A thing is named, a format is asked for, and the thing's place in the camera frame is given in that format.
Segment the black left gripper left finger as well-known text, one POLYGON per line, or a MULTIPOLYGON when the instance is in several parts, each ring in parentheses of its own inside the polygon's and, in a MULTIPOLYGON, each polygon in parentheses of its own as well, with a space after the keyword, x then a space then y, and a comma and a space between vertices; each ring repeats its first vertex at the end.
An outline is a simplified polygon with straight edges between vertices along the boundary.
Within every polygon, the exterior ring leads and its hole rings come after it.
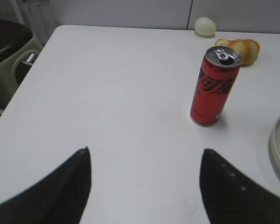
POLYGON ((30 188, 0 203, 0 224, 78 224, 90 191, 91 155, 86 147, 30 188))

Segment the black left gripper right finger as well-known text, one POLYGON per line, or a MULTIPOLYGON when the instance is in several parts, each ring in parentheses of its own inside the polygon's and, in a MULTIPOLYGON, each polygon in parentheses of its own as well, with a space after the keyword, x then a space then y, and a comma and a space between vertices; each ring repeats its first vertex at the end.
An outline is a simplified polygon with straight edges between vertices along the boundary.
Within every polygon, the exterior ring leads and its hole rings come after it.
POLYGON ((212 224, 280 224, 280 197, 213 149, 203 151, 199 186, 212 224))

